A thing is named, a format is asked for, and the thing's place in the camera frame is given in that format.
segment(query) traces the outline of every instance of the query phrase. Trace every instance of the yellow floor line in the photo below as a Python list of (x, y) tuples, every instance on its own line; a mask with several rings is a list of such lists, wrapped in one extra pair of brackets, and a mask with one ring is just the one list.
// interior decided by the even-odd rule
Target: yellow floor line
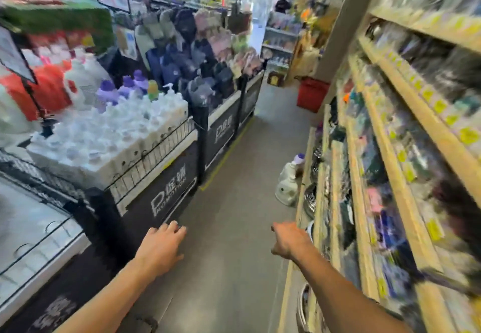
[(250, 121), (247, 122), (247, 124), (245, 125), (244, 129), (241, 131), (241, 133), (238, 135), (237, 139), (232, 142), (232, 145), (230, 146), (230, 148), (227, 150), (227, 152), (224, 154), (224, 156), (222, 157), (222, 160), (220, 160), (219, 164), (214, 168), (214, 170), (212, 171), (212, 173), (210, 174), (208, 180), (202, 185), (202, 186), (199, 186), (199, 189), (201, 189), (202, 191), (205, 191), (209, 185), (211, 184), (213, 178), (217, 175), (217, 173), (219, 172), (220, 170), (220, 167), (222, 167), (222, 165), (224, 165), (225, 161), (227, 160), (227, 158), (229, 157), (229, 155), (231, 154), (232, 150), (235, 148), (235, 146), (237, 146), (237, 143), (239, 143), (240, 139), (242, 138), (242, 136), (244, 135), (244, 133), (246, 132), (246, 130), (250, 127), (250, 125), (252, 124), (252, 121), (254, 120), (254, 117), (252, 117), (250, 119)]

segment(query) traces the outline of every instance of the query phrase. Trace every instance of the red container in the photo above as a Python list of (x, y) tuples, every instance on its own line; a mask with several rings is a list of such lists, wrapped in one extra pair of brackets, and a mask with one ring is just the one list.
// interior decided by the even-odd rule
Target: red container
[(319, 110), (330, 84), (327, 82), (306, 78), (301, 81), (297, 94), (297, 106), (314, 113)]

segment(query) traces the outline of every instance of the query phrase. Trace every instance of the store aisle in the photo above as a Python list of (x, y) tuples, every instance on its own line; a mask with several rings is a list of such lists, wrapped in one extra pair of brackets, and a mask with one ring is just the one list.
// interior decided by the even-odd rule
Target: store aisle
[(149, 331), (136, 314), (153, 316), (159, 333), (276, 331), (287, 263), (270, 254), (270, 225), (293, 220), (295, 209), (274, 189), (284, 164), (305, 151), (311, 116), (296, 96), (297, 85), (263, 85), (248, 129), (179, 219), (189, 228), (185, 259), (149, 287), (120, 332)]

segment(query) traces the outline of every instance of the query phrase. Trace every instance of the purple bottle cap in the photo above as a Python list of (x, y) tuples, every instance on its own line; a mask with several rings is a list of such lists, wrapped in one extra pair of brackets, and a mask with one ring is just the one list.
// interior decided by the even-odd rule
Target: purple bottle cap
[(145, 77), (142, 74), (142, 70), (135, 70), (134, 71), (134, 79), (137, 81), (145, 81)]
[(123, 80), (124, 80), (124, 86), (125, 87), (134, 87), (135, 86), (134, 80), (129, 75), (124, 76)]
[(102, 82), (100, 83), (100, 89), (102, 91), (113, 91), (115, 89), (115, 86), (110, 80), (102, 80)]

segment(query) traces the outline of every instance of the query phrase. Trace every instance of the finger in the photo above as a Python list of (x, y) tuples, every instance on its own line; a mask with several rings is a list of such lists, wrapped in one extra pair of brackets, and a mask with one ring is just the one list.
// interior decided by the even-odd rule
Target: finger
[(177, 221), (171, 221), (170, 224), (169, 224), (169, 227), (167, 228), (167, 231), (168, 232), (174, 232), (177, 230)]
[(185, 235), (187, 234), (187, 227), (180, 227), (180, 229), (177, 231), (176, 236), (179, 242), (182, 242), (182, 240), (185, 238)]

